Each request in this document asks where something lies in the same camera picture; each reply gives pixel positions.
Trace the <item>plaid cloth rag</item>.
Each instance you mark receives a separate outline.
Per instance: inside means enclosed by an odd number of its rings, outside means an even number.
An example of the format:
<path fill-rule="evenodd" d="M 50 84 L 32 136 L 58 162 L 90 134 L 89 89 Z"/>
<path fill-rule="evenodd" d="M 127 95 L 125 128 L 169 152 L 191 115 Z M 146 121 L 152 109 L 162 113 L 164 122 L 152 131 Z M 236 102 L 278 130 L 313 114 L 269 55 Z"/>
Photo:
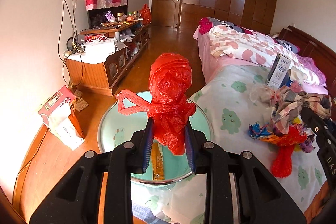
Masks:
<path fill-rule="evenodd" d="M 331 117 L 331 97 L 325 94 L 294 92 L 283 86 L 270 95 L 272 114 L 270 126 L 281 134 L 288 134 L 292 121 L 301 115 L 304 107 L 310 108 L 322 119 Z"/>

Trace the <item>red plastic bag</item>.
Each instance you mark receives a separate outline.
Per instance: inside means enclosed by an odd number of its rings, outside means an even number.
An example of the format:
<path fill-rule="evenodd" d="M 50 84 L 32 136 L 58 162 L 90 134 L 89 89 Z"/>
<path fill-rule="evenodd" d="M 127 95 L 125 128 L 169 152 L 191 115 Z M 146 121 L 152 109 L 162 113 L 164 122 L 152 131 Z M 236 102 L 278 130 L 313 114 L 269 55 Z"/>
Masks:
<path fill-rule="evenodd" d="M 286 178 L 292 172 L 291 156 L 296 145 L 304 143 L 307 139 L 307 134 L 302 131 L 302 127 L 298 124 L 289 126 L 287 134 L 277 136 L 275 134 L 261 138 L 261 141 L 271 143 L 278 147 L 277 155 L 270 172 L 276 178 Z"/>
<path fill-rule="evenodd" d="M 118 112 L 122 115 L 146 112 L 153 120 L 154 139 L 173 155 L 181 156 L 185 152 L 184 128 L 196 111 L 195 104 L 189 103 L 186 96 L 191 84 L 188 59 L 180 54 L 163 53 L 150 67 L 151 102 L 125 89 L 116 95 Z"/>

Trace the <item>purple floral cloth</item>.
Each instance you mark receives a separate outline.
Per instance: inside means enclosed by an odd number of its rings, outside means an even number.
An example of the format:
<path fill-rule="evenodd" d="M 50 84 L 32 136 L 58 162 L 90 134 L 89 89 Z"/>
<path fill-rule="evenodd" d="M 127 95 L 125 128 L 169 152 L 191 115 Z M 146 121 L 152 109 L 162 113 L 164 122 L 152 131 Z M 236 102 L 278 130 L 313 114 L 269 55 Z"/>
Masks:
<path fill-rule="evenodd" d="M 315 147 L 313 145 L 315 141 L 315 133 L 308 127 L 301 125 L 299 127 L 300 134 L 305 134 L 306 135 L 306 140 L 303 143 L 299 143 L 299 148 L 304 152 L 304 153 L 311 153 Z"/>

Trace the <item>pink plastic bag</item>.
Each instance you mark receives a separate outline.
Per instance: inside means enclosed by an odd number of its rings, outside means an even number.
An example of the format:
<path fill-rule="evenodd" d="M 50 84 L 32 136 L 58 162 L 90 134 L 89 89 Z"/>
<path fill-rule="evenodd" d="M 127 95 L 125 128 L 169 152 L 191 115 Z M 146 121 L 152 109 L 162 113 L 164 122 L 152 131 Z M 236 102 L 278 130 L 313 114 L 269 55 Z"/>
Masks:
<path fill-rule="evenodd" d="M 304 89 L 301 86 L 301 84 L 298 81 L 292 81 L 289 85 L 289 88 L 291 91 L 295 92 L 295 93 L 300 93 L 303 92 Z"/>

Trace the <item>colourful foil wrapper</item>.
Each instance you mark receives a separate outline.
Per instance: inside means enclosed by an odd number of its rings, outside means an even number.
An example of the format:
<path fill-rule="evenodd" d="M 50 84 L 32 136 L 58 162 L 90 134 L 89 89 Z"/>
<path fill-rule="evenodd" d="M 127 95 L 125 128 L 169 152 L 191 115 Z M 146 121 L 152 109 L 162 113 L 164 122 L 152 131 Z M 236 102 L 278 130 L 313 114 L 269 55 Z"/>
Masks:
<path fill-rule="evenodd" d="M 272 133 L 268 131 L 267 124 L 261 126 L 258 123 L 249 125 L 248 133 L 252 139 L 256 140 L 267 139 L 272 135 Z"/>

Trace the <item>blue white Look carton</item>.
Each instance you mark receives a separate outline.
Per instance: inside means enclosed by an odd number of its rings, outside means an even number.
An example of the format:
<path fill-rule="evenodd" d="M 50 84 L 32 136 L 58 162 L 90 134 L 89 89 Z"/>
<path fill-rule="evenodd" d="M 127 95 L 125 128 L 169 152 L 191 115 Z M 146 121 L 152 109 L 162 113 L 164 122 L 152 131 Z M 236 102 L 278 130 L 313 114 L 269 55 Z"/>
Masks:
<path fill-rule="evenodd" d="M 296 82 L 303 85 L 303 81 L 307 78 L 307 75 L 295 67 L 291 67 L 286 74 L 280 86 L 290 87 L 291 83 Z"/>

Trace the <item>white tall milk carton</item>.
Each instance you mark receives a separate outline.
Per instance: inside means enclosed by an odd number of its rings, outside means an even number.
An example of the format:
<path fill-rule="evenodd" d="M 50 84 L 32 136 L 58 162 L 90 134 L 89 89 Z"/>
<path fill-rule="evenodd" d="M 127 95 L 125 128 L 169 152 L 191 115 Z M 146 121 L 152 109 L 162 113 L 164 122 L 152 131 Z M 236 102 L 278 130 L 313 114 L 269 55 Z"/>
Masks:
<path fill-rule="evenodd" d="M 273 90 L 285 86 L 289 81 L 288 70 L 290 66 L 291 60 L 278 53 L 266 78 L 266 86 Z"/>

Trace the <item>clear plastic bag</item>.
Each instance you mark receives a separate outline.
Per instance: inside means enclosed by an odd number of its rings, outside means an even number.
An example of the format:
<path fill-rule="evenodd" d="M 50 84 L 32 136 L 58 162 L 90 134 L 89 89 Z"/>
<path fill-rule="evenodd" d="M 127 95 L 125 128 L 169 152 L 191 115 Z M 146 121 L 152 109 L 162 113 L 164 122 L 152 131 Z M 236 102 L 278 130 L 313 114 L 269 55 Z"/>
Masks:
<path fill-rule="evenodd" d="M 275 91 L 266 85 L 253 87 L 249 98 L 255 103 L 257 101 L 262 103 L 271 104 L 272 99 L 274 98 Z"/>

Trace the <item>red white paper bag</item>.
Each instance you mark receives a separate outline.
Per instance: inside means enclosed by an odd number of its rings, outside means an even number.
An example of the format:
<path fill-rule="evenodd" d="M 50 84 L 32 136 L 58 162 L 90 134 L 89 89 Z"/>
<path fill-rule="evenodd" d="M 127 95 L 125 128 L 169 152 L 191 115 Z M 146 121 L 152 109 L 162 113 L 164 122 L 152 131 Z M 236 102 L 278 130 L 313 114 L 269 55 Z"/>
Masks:
<path fill-rule="evenodd" d="M 72 151 L 85 139 L 75 115 L 76 100 L 76 96 L 64 85 L 38 110 L 43 124 Z"/>

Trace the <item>cartoon print tablecloth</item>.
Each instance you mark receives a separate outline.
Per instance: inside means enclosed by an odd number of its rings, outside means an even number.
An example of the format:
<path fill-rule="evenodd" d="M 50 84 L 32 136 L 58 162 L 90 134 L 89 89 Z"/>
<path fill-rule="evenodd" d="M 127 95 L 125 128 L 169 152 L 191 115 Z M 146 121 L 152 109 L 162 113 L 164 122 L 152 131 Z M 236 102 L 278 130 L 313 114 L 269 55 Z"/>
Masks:
<path fill-rule="evenodd" d="M 262 66 L 228 65 L 200 91 L 191 96 L 206 114 L 213 128 L 211 140 L 233 153 L 251 151 L 267 169 L 271 168 L 277 146 L 254 139 L 249 126 L 256 131 L 270 121 L 270 101 L 260 93 L 266 90 L 268 69 Z M 308 143 L 295 147 L 291 156 L 292 172 L 279 183 L 298 207 L 305 211 L 326 181 L 319 162 L 318 145 L 313 132 L 305 128 Z M 205 211 L 206 177 L 191 175 L 180 182 L 161 187 L 133 184 L 132 201 L 136 217 L 141 209 L 153 213 L 151 223 L 159 219 L 171 223 L 202 223 Z"/>

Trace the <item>heart pattern quilt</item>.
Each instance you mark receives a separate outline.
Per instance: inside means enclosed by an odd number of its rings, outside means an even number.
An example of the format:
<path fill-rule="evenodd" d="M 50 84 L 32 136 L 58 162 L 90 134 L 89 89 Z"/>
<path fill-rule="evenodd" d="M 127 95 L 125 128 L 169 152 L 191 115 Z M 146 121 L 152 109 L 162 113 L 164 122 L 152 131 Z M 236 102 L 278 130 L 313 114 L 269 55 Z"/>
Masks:
<path fill-rule="evenodd" d="M 254 31 L 251 34 L 245 34 L 221 24 L 211 28 L 208 37 L 210 53 L 215 58 L 229 56 L 270 68 L 277 54 L 282 54 L 290 60 L 290 68 L 295 67 L 306 75 L 304 82 L 312 86 L 326 84 L 325 75 L 315 66 L 313 59 L 299 56 L 276 43 L 268 35 Z"/>

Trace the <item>pink bed sheet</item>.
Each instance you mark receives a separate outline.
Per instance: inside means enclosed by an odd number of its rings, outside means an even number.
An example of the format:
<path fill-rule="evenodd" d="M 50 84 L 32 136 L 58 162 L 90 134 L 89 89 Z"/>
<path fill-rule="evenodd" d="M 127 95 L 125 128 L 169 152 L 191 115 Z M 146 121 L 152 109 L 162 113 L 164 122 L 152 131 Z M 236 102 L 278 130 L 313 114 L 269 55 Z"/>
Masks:
<path fill-rule="evenodd" d="M 256 66 L 256 64 L 229 57 L 227 55 L 218 58 L 213 57 L 210 53 L 210 39 L 208 34 L 202 35 L 199 32 L 200 26 L 197 27 L 193 34 L 193 38 L 198 42 L 199 57 L 202 64 L 202 72 L 205 78 L 205 83 L 208 84 L 218 72 L 228 65 L 246 65 Z"/>

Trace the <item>wooden tv cabinet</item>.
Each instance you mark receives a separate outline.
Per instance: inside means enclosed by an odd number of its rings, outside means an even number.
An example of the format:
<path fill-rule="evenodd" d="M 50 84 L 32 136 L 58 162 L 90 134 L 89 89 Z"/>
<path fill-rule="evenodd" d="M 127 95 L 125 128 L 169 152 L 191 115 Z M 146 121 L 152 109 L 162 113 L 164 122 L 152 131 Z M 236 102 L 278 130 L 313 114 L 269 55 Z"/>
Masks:
<path fill-rule="evenodd" d="M 118 28 L 81 31 L 85 52 L 71 52 L 64 58 L 70 75 L 69 87 L 112 97 L 118 83 L 147 47 L 149 26 L 138 20 Z"/>

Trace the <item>red bag on cabinet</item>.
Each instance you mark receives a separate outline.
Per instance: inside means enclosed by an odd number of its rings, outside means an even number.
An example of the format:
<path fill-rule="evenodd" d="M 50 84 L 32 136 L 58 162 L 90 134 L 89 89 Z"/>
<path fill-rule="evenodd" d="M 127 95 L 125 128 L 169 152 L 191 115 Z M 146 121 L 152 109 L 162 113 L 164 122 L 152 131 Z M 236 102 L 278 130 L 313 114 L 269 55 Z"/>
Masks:
<path fill-rule="evenodd" d="M 148 4 L 144 4 L 139 13 L 141 14 L 142 23 L 144 25 L 151 23 L 151 11 Z"/>

